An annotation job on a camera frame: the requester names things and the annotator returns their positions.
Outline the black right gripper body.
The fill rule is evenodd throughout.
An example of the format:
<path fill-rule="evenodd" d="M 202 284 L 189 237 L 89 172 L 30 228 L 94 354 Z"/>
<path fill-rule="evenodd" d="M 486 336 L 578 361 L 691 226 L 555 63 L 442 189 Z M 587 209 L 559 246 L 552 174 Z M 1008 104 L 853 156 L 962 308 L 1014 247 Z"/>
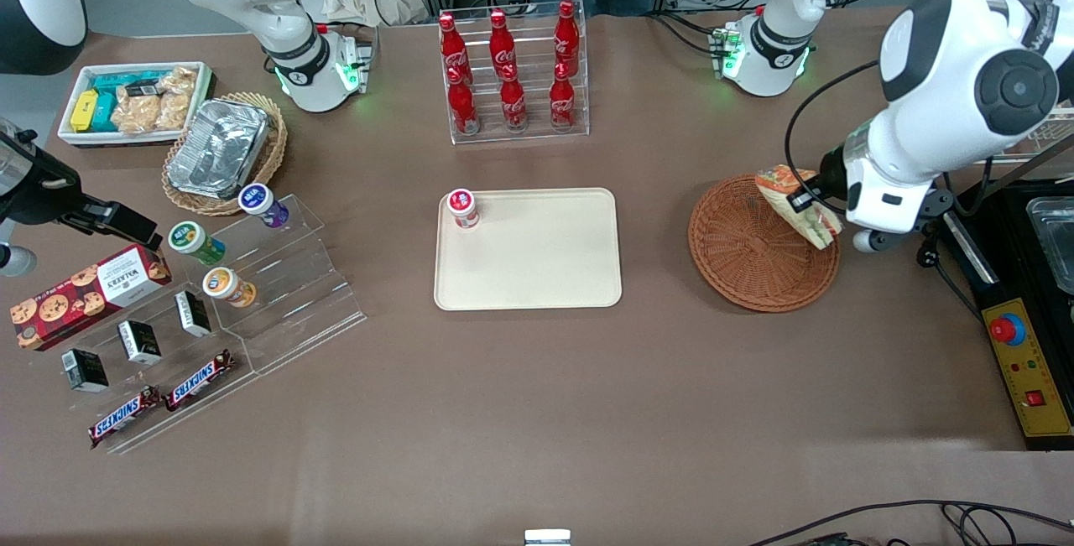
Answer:
<path fill-rule="evenodd" d="M 3 134 L 3 221 L 81 226 L 81 210 L 77 172 L 38 148 L 31 133 Z"/>

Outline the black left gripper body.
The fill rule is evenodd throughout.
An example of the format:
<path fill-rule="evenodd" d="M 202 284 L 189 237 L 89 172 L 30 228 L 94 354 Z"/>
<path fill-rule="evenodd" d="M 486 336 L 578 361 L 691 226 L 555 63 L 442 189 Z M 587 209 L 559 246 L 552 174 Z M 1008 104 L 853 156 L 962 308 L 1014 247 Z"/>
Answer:
<path fill-rule="evenodd" d="M 822 156 L 816 175 L 816 191 L 824 200 L 847 201 L 847 168 L 844 146 L 836 146 Z"/>

